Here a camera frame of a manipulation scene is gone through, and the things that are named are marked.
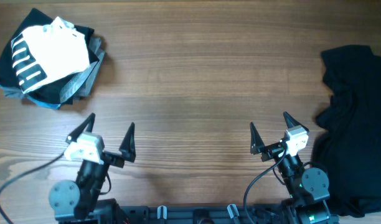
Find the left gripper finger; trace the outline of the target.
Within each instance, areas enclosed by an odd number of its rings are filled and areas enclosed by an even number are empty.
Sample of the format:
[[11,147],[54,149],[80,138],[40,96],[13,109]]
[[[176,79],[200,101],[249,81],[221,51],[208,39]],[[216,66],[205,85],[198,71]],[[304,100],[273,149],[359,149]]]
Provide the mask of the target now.
[[122,158],[129,162],[134,162],[136,158],[134,131],[135,124],[131,123],[119,148]]
[[95,122],[95,113],[91,113],[82,124],[76,127],[66,138],[66,143],[76,142],[77,138],[84,132],[92,132]]

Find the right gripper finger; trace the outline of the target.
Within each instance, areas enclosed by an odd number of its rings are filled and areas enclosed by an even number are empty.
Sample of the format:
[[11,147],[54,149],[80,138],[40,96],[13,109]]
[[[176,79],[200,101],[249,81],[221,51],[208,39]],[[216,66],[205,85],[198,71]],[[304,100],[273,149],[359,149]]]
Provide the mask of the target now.
[[265,144],[261,139],[255,125],[253,122],[250,123],[250,134],[251,134],[251,143],[250,143],[250,153],[259,154],[263,151]]
[[289,128],[293,128],[293,127],[296,127],[296,126],[301,126],[302,128],[304,128],[307,132],[309,132],[309,129],[307,127],[305,127],[303,124],[301,124],[299,121],[295,120],[287,111],[284,111],[283,112],[283,117],[284,117],[284,120],[285,120],[285,123]]

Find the white t-shirt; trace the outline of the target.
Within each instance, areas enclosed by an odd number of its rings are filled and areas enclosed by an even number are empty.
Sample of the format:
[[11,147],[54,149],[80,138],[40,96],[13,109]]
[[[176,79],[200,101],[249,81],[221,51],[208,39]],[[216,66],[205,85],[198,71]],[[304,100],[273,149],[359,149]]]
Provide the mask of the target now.
[[90,65],[85,35],[60,17],[51,24],[25,28],[11,40],[11,50],[12,68],[23,93]]

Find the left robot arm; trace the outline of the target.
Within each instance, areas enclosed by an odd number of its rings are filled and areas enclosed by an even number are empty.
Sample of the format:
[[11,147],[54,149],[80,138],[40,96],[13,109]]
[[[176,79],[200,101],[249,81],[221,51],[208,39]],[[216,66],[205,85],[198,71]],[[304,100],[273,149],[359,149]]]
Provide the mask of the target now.
[[66,159],[81,159],[75,180],[57,182],[49,193],[49,203],[59,223],[130,223],[129,216],[115,199],[99,200],[105,181],[111,182],[108,169],[122,168],[125,162],[134,162],[135,124],[131,123],[119,152],[105,151],[103,138],[93,134],[95,114],[90,114],[66,138]]

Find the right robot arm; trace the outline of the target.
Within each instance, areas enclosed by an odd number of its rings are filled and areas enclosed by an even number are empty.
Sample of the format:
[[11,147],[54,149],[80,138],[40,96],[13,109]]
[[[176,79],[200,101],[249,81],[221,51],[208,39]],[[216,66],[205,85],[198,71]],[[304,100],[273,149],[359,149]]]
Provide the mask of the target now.
[[[260,154],[263,162],[275,163],[256,176],[243,196],[243,207],[251,223],[335,223],[326,200],[330,198],[327,171],[313,162],[303,163],[298,152],[303,150],[309,139],[309,129],[296,121],[288,112],[283,113],[287,126],[283,138],[266,145],[254,123],[250,123],[250,153]],[[247,208],[248,193],[254,184],[267,173],[286,187],[289,198],[277,205],[254,205]]]

